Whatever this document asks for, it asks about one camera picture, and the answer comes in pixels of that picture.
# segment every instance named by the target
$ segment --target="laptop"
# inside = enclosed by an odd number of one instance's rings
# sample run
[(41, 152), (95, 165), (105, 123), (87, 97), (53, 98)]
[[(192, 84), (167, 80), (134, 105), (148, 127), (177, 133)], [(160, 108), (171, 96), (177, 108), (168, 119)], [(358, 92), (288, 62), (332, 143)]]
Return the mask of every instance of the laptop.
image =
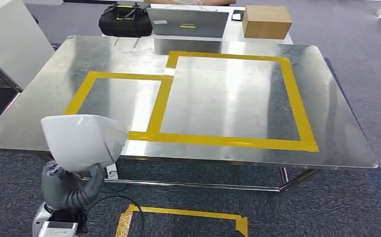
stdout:
[(222, 38), (229, 12), (147, 8), (156, 35)]

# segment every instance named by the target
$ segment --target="cable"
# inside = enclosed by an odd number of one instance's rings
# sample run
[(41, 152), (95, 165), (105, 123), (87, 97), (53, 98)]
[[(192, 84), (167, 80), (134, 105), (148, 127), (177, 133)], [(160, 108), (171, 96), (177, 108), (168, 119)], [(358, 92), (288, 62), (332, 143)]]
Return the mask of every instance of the cable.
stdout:
[(202, 7), (202, 2), (201, 2), (201, 0), (195, 0), (195, 5), (198, 5), (197, 3), (199, 3), (200, 4), (200, 8), (201, 8), (201, 11), (203, 10), (203, 7)]
[(189, 8), (189, 6), (186, 6), (186, 5), (171, 5), (171, 6), (167, 6), (167, 7), (165, 7), (164, 9), (166, 9), (166, 8), (170, 8), (170, 7), (176, 7), (176, 6), (187, 7), (187, 8)]
[(112, 195), (112, 196), (107, 196), (107, 197), (103, 197), (99, 200), (97, 200), (96, 202), (92, 203), (90, 206), (89, 206), (89, 209), (86, 211), (86, 216), (87, 214), (89, 214), (90, 210), (98, 203), (100, 203), (101, 201), (103, 200), (106, 200), (106, 199), (109, 199), (109, 198), (124, 198), (124, 199), (127, 199), (129, 200), (130, 202), (132, 202), (137, 208), (138, 210), (140, 211), (140, 217), (141, 217), (141, 233), (140, 233), (140, 236), (141, 237), (144, 237), (144, 225), (145, 225), (145, 220), (144, 220), (144, 213), (143, 213), (143, 210), (141, 209), (141, 206), (132, 198), (130, 197), (127, 197), (127, 196), (123, 196), (123, 195)]

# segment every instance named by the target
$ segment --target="brown box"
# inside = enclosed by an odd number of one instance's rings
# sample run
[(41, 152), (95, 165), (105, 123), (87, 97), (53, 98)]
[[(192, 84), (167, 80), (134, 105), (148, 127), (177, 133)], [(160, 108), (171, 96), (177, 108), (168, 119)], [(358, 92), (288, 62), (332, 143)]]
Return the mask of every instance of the brown box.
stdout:
[(292, 21), (284, 6), (246, 6), (243, 17), (245, 38), (283, 40)]

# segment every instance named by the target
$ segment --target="black bag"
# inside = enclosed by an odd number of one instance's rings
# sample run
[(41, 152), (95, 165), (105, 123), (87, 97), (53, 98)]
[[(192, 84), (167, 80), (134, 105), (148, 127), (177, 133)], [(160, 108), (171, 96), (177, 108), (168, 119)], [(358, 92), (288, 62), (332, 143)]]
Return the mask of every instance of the black bag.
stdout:
[(152, 33), (145, 2), (119, 1), (108, 7), (99, 19), (99, 28), (107, 36), (141, 37)]

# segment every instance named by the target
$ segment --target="person's arm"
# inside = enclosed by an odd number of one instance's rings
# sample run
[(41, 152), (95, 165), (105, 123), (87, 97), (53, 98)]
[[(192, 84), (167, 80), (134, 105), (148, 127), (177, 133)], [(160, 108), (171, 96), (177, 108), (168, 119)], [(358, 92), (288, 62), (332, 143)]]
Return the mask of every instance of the person's arm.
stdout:
[(179, 5), (180, 3), (174, 2), (172, 0), (145, 0), (146, 3), (154, 3), (154, 4), (174, 4)]
[(204, 6), (221, 6), (235, 4), (237, 0), (200, 0)]
[[(145, 0), (147, 3), (156, 3), (156, 4), (174, 4), (180, 5), (179, 2), (174, 0)], [(205, 6), (220, 6), (225, 4), (234, 4), (237, 0), (200, 0)]]

